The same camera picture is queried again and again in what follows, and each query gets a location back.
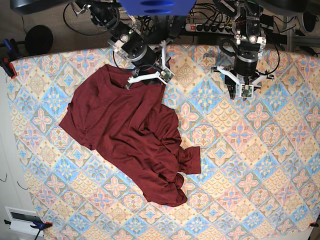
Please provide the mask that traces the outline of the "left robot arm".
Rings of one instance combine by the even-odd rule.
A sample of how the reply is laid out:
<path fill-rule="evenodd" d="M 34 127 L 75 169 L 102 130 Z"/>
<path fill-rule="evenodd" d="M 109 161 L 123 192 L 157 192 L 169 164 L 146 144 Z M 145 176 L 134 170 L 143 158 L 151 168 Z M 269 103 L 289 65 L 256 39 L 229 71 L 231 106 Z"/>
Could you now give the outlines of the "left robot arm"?
<path fill-rule="evenodd" d="M 234 61 L 232 65 L 217 65 L 212 70 L 224 75 L 224 84 L 232 100 L 236 96 L 250 99 L 254 91 L 262 87 L 263 80 L 274 79 L 272 71 L 260 72 L 257 69 L 267 44 L 260 23 L 263 8 L 247 0 L 215 0 L 213 3 L 232 21 L 231 33 L 234 39 L 221 40 L 219 49 L 234 58 Z"/>

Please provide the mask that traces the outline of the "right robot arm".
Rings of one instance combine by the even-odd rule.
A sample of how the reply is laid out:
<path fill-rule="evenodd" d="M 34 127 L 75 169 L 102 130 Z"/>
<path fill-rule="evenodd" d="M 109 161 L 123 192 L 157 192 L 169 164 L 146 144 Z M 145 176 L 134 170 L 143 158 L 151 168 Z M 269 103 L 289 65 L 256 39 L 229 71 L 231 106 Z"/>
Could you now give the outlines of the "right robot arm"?
<path fill-rule="evenodd" d="M 126 89 L 139 82 L 149 84 L 159 81 L 166 85 L 173 78 L 167 46 L 178 37 L 185 22 L 184 17 L 153 16 L 152 28 L 143 34 L 136 26 L 135 17 L 131 17 L 131 24 L 121 20 L 120 4 L 115 1 L 77 0 L 75 4 L 81 13 L 89 11 L 96 23 L 111 34 L 108 44 L 113 52 L 134 65 Z"/>

